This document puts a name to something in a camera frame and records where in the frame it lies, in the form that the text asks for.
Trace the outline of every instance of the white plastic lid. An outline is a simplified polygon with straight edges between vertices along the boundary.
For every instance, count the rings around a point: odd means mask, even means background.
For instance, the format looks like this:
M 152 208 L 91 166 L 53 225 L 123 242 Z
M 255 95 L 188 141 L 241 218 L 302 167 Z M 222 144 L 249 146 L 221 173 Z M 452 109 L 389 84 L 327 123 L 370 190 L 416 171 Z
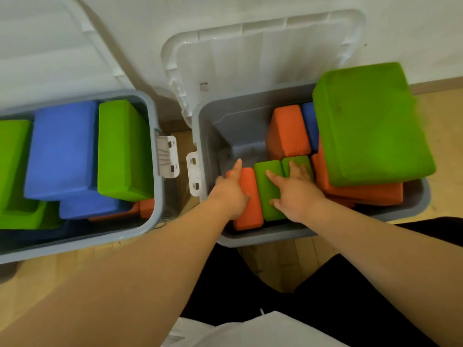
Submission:
M 315 83 L 352 56 L 364 25 L 361 11 L 341 10 L 189 31 L 161 60 L 191 126 L 198 104 Z
M 75 0 L 0 0 L 0 110 L 133 89 Z

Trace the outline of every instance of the left hand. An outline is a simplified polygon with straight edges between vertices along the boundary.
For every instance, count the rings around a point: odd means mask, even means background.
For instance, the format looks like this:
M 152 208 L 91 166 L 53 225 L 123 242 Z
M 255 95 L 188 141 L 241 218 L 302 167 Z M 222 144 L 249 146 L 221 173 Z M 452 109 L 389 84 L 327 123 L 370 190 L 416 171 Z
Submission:
M 229 214 L 230 220 L 238 219 L 244 212 L 249 195 L 245 195 L 239 186 L 239 177 L 243 161 L 238 159 L 228 178 L 217 177 L 215 186 L 207 200 L 221 202 Z

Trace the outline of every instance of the gray storage bin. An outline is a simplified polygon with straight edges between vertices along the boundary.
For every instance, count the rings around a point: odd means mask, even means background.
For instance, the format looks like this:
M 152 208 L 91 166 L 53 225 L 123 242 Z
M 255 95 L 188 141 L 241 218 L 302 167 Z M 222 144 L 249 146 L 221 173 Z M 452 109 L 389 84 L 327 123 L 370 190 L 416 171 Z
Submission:
M 225 175 L 237 158 L 244 167 L 267 160 L 265 138 L 275 107 L 312 100 L 314 85 L 291 87 L 246 96 L 219 99 L 198 106 L 192 116 L 193 139 L 198 147 L 200 198 L 204 201 L 218 175 Z M 392 207 L 356 206 L 356 210 L 382 221 L 421 213 L 431 200 L 426 179 L 404 183 L 404 202 Z M 218 243 L 227 247 L 256 245 L 315 233 L 299 223 L 264 223 L 260 229 L 235 231 L 231 224 Z
M 159 141 L 162 131 L 159 128 L 156 107 L 153 100 L 145 93 L 136 90 L 122 90 L 83 96 L 73 99 L 29 105 L 0 112 L 0 120 L 6 119 L 34 119 L 34 110 L 46 106 L 66 104 L 71 102 L 96 100 L 98 102 L 126 99 L 149 122 L 151 151 L 153 158 L 155 209 L 151 218 L 118 219 L 117 221 L 67 221 L 60 229 L 28 230 L 31 240 L 27 239 L 25 231 L 0 230 L 0 264 L 25 260 L 49 254 L 56 254 L 76 250 L 89 246 L 101 245 L 109 242 L 139 236 L 152 229 L 159 221 L 171 219 L 178 215 L 177 181 L 165 179 L 161 175 L 158 158 Z M 53 239 L 53 235 L 64 238 Z

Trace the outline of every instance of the orange yoga block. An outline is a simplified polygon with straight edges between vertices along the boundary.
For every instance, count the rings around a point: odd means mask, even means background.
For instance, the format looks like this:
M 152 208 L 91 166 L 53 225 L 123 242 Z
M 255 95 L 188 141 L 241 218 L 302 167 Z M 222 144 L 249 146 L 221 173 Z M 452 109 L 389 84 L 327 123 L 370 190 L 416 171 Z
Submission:
M 355 202 L 351 201 L 347 198 L 339 198 L 339 197 L 327 197 L 330 201 L 339 203 L 340 205 L 347 207 L 347 208 L 354 208 Z
M 319 152 L 312 156 L 312 164 L 315 169 L 317 186 L 327 196 L 347 198 L 351 202 L 375 206 L 393 206 L 403 202 L 402 183 L 344 187 L 331 185 L 321 141 L 319 142 Z
M 260 203 L 256 175 L 253 168 L 242 168 L 239 177 L 239 185 L 245 194 L 250 198 L 245 211 L 237 220 L 233 221 L 236 230 L 249 230 L 263 225 L 262 206 Z
M 140 202 L 135 202 L 131 210 L 128 210 L 122 213 L 112 214 L 112 215 L 95 216 L 93 218 L 89 218 L 89 221 L 102 221 L 102 220 L 109 220 L 109 219 L 127 218 L 130 216 L 139 215 L 139 213 L 140 213 Z
M 140 201 L 140 216 L 148 219 L 154 211 L 154 198 Z
M 269 160 L 310 154 L 309 136 L 298 104 L 275 108 L 265 147 Z

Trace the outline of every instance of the forearm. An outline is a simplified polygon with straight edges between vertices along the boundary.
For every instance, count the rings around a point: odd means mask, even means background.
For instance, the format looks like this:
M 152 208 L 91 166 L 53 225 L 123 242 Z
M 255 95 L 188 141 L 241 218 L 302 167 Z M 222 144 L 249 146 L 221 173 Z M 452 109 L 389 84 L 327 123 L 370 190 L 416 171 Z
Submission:
M 76 275 L 0 334 L 0 345 L 158 346 L 228 221 L 206 201 Z
M 305 225 L 323 236 L 437 343 L 463 343 L 463 248 L 322 201 Z

